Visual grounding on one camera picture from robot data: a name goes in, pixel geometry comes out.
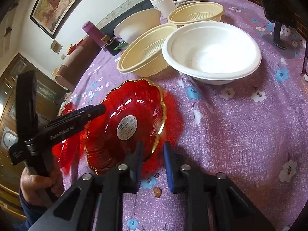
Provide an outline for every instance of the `brown sofa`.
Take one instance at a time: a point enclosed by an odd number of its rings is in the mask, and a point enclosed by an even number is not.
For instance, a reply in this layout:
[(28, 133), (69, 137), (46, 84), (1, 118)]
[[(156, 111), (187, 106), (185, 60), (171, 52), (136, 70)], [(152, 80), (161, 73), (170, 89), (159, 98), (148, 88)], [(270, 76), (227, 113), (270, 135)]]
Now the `brown sofa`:
[(57, 83), (73, 92), (100, 51), (101, 48), (90, 37), (86, 37), (73, 53), (65, 58), (55, 77)]

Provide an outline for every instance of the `bowl rim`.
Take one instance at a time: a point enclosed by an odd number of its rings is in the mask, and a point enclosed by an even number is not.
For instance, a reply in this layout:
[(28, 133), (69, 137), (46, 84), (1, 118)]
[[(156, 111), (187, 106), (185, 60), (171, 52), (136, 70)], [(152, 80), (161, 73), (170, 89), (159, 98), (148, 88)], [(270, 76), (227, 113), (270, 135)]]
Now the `bowl rim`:
[(120, 32), (122, 30), (122, 27), (124, 25), (124, 23), (128, 22), (129, 20), (131, 20), (133, 17), (135, 17), (138, 14), (142, 14), (142, 13), (148, 13), (150, 11), (153, 11), (154, 13), (157, 13), (157, 15), (159, 15), (159, 18), (161, 17), (161, 11), (159, 11), (158, 9), (155, 8), (149, 8), (149, 9), (144, 9), (141, 11), (138, 11), (132, 15), (130, 15), (129, 17), (125, 18), (123, 21), (121, 21), (113, 30), (113, 34), (117, 37), (120, 37)]
[[(216, 14), (216, 15), (210, 17), (210, 18), (207, 18), (207, 19), (199, 19), (199, 20), (194, 20), (194, 21), (173, 21), (173, 20), (172, 20), (172, 17), (173, 17), (176, 13), (180, 12), (181, 10), (186, 9), (187, 7), (196, 6), (196, 5), (199, 5), (199, 4), (212, 4), (212, 5), (214, 5), (214, 6), (220, 7), (220, 9), (222, 9), (222, 10), (221, 10), (221, 12), (219, 12), (218, 14)], [(223, 7), (221, 4), (219, 4), (219, 3), (216, 3), (216, 2), (207, 2), (207, 1), (204, 1), (204, 2), (195, 2), (195, 3), (186, 4), (186, 5), (182, 6), (182, 7), (179, 7), (179, 8), (177, 8), (177, 9), (175, 9), (174, 11), (172, 11), (172, 12), (169, 14), (169, 16), (168, 16), (168, 22), (169, 22), (169, 23), (176, 24), (176, 25), (178, 25), (178, 26), (182, 26), (182, 25), (191, 24), (191, 23), (193, 23), (193, 22), (199, 22), (199, 21), (205, 21), (205, 20), (206, 20), (206, 21), (210, 21), (210, 20), (216, 19), (216, 18), (218, 18), (218, 17), (221, 17), (223, 14), (224, 14), (224, 7)]]
[[(170, 44), (172, 44), (174, 42), (174, 39), (177, 36), (176, 34), (188, 31), (188, 30), (193, 29), (193, 28), (198, 28), (199, 26), (202, 26), (202, 25), (206, 25), (206, 26), (219, 26), (219, 25), (226, 26), (227, 25), (227, 27), (233, 28), (235, 30), (240, 30), (245, 35), (247, 35), (249, 37), (249, 39), (252, 41), (253, 46), (255, 47), (255, 51), (256, 51), (255, 60), (248, 67), (246, 67), (242, 70), (239, 70), (239, 71), (236, 71), (236, 72), (230, 72), (230, 73), (202, 72), (202, 71), (197, 71), (195, 69), (188, 68), (188, 67), (185, 67), (185, 66), (179, 64), (172, 57), (173, 55), (172, 55), (172, 52), (171, 52)], [(169, 37), (165, 40), (165, 42), (163, 44), (162, 52), (163, 52), (163, 56), (164, 56), (164, 59), (166, 60), (166, 62), (171, 67), (173, 67), (174, 69), (176, 69), (176, 70), (178, 70), (178, 71), (180, 71), (180, 72), (182, 72), (186, 75), (190, 75), (190, 76), (193, 76), (193, 77), (196, 77), (196, 78), (199, 78), (199, 79), (214, 80), (214, 81), (227, 81), (227, 80), (235, 80), (235, 79), (240, 79), (240, 78), (246, 77), (246, 76), (252, 74), (253, 72), (255, 72), (258, 69), (258, 67), (260, 66), (261, 61), (262, 61), (261, 50), (260, 50), (258, 44), (256, 43), (256, 41), (248, 33), (246, 33), (242, 29), (235, 27), (233, 25), (230, 25), (230, 24), (227, 24), (227, 23), (224, 23), (224, 22), (217, 22), (217, 21), (194, 22), (194, 23), (191, 23), (191, 24), (188, 24), (188, 25), (185, 25), (183, 27), (178, 28), (175, 32), (170, 34)]]
[(128, 53), (130, 52), (130, 50), (136, 45), (138, 44), (144, 37), (148, 36), (149, 34), (153, 33), (156, 30), (159, 30), (160, 28), (164, 28), (164, 27), (172, 27), (174, 29), (174, 31), (177, 30), (177, 26), (173, 23), (165, 23), (165, 24), (161, 24), (158, 25), (150, 30), (148, 30), (147, 32), (143, 33), (141, 36), (139, 36), (135, 41), (133, 41), (128, 47), (127, 49), (124, 50), (123, 54), (121, 55), (118, 64), (117, 64), (117, 69), (119, 70), (119, 72), (125, 74), (125, 73), (130, 73), (130, 72), (134, 72), (140, 68), (143, 68), (144, 66), (146, 66), (147, 64), (149, 64), (151, 61), (153, 61), (155, 58), (157, 58), (159, 55), (162, 54), (161, 52), (161, 48), (159, 50), (157, 50), (156, 52), (154, 52), (151, 56), (149, 56), (148, 58), (136, 63), (135, 65), (128, 67), (126, 69), (123, 68), (123, 60), (124, 58), (128, 55)]
[[(109, 96), (110, 93), (112, 93), (112, 92), (115, 91), (115, 90), (120, 89), (126, 82), (138, 82), (138, 81), (141, 81), (141, 80), (145, 80), (146, 82), (148, 82), (148, 84), (149, 84), (150, 86), (154, 86), (154, 87), (156, 87), (156, 88), (158, 89), (159, 94), (160, 94), (160, 97), (161, 97), (161, 98), (160, 98), (160, 104), (161, 104), (161, 107), (162, 107), (162, 109), (163, 109), (163, 116), (162, 116), (162, 118), (161, 118), (161, 127), (160, 127), (160, 130), (159, 130), (158, 133), (156, 134), (156, 137), (155, 137), (155, 141), (154, 141), (154, 143), (153, 143), (153, 147), (152, 147), (151, 154), (150, 154), (148, 157), (145, 158), (145, 160), (148, 160), (148, 159), (152, 156), (152, 154), (154, 153), (154, 151), (156, 150), (156, 148), (157, 148), (157, 146), (158, 146), (158, 143), (159, 143), (159, 140), (160, 140), (160, 135), (161, 135), (162, 130), (164, 129), (164, 126), (165, 126), (165, 123), (166, 123), (166, 119), (167, 119), (167, 107), (166, 107), (166, 104), (165, 104), (165, 102), (164, 102), (164, 92), (163, 92), (163, 89), (162, 89), (160, 86), (158, 86), (157, 84), (151, 82), (151, 81), (150, 81), (149, 79), (147, 79), (147, 78), (140, 78), (140, 79), (138, 79), (138, 80), (127, 80), (127, 81), (123, 82), (119, 87), (110, 90), (110, 91), (108, 92), (108, 94), (106, 95), (105, 99), (104, 99), (102, 102), (100, 102), (100, 104), (102, 104), (103, 102), (105, 102), (105, 101), (107, 100), (107, 97)], [(90, 120), (90, 121), (87, 123), (87, 125), (86, 125), (86, 135), (87, 135), (87, 136), (86, 136), (86, 139), (85, 139), (85, 141), (84, 141), (84, 151), (85, 151), (86, 154), (87, 154), (87, 165), (88, 165), (88, 167), (89, 167), (90, 169), (92, 169), (93, 171), (95, 171), (95, 174), (98, 175), (98, 174), (99, 174), (99, 173), (98, 173), (98, 169), (95, 168), (95, 167), (93, 167), (93, 166), (90, 164), (90, 162), (89, 162), (89, 152), (88, 152), (88, 150), (87, 150), (87, 139), (88, 139), (88, 137), (89, 137), (89, 132), (88, 132), (88, 130), (89, 130), (89, 126), (90, 126), (90, 124), (91, 124), (92, 121), (93, 121), (93, 120)]]

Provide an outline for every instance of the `silver bolt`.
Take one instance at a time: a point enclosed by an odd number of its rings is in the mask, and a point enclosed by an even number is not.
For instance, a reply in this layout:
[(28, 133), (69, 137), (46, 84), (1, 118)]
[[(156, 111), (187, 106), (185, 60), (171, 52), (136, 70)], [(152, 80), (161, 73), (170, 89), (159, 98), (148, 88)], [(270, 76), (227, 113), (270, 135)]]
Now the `silver bolt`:
[(89, 173), (83, 174), (82, 175), (82, 179), (83, 180), (90, 180), (92, 178), (92, 175)]
[(220, 179), (220, 180), (224, 180), (224, 179), (226, 179), (226, 177), (227, 177), (224, 173), (218, 173), (216, 176), (217, 176), (217, 178)]
[(184, 171), (188, 171), (188, 170), (190, 170), (190, 166), (187, 165), (187, 164), (184, 164), (184, 165), (181, 166), (181, 169), (184, 170)]
[(120, 164), (120, 165), (118, 166), (118, 169), (119, 169), (119, 170), (127, 170), (127, 169), (128, 169), (128, 166), (127, 166), (126, 164)]

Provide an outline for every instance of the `food debris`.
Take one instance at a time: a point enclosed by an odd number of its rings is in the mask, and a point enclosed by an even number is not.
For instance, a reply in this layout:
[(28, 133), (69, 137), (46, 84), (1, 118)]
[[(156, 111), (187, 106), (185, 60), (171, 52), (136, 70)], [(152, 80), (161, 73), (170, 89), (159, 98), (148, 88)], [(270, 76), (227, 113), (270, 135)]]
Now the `food debris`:
[(153, 192), (155, 194), (155, 198), (159, 198), (161, 196), (161, 193), (163, 192), (159, 187), (154, 187)]

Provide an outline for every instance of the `beige bowl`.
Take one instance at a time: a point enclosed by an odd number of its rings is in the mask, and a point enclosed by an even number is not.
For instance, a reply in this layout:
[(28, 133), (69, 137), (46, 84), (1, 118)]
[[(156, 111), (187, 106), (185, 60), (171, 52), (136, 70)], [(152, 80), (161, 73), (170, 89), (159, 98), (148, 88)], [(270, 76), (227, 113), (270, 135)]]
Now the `beige bowl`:
[(118, 70), (124, 74), (133, 73), (141, 77), (162, 71), (168, 63), (161, 49), (165, 39), (176, 29), (175, 24), (162, 24), (138, 37), (121, 55)]
[(141, 10), (120, 22), (113, 31), (117, 37), (121, 37), (127, 43), (132, 43), (135, 39), (161, 24), (161, 12), (150, 8)]
[(196, 2), (174, 10), (168, 16), (168, 22), (184, 26), (199, 21), (220, 21), (224, 7), (214, 2)]

